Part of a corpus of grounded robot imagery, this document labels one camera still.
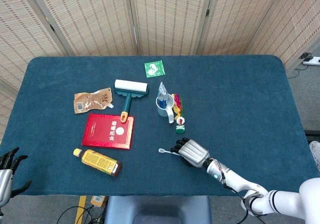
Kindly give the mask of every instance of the green packet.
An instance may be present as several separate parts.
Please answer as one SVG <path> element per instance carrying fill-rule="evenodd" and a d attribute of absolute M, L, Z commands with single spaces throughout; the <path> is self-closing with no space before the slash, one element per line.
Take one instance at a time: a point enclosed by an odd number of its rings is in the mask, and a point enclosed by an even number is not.
<path fill-rule="evenodd" d="M 157 60 L 153 62 L 147 62 L 144 64 L 145 75 L 147 78 L 153 78 L 165 75 L 164 65 L 162 60 Z"/>

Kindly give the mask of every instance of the yellow bottle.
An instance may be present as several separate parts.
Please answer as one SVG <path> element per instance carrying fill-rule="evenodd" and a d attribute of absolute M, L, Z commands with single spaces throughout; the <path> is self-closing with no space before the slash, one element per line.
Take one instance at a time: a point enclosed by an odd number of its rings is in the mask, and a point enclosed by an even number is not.
<path fill-rule="evenodd" d="M 95 152 L 94 150 L 83 151 L 79 148 L 76 148 L 73 151 L 73 155 L 81 158 L 82 163 L 114 177 L 118 176 L 118 173 L 122 167 L 121 162 Z"/>

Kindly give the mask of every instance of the toothbrush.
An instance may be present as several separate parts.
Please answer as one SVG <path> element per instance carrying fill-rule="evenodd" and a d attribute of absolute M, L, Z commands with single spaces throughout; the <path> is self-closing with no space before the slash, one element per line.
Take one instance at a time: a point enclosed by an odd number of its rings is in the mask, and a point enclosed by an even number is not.
<path fill-rule="evenodd" d="M 175 152 L 170 152 L 170 151 L 167 151 L 163 148 L 159 148 L 158 150 L 160 153 L 169 153 L 169 154 L 173 154 L 173 155 L 177 155 L 177 156 L 180 156 L 178 153 L 175 153 Z"/>

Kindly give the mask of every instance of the power strip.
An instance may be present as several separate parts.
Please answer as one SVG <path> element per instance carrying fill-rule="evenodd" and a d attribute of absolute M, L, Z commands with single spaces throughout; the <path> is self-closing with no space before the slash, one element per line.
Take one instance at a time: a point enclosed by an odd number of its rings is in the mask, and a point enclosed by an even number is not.
<path fill-rule="evenodd" d="M 313 66 L 320 66 L 320 56 L 314 56 L 309 61 L 303 61 L 304 65 L 313 65 Z"/>

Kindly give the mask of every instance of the gray chair seat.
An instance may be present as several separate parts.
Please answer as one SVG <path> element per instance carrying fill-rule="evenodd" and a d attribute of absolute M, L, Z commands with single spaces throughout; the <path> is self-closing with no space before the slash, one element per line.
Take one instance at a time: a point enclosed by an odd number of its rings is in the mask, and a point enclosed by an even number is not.
<path fill-rule="evenodd" d="M 105 224 L 211 224 L 208 196 L 110 196 Z"/>

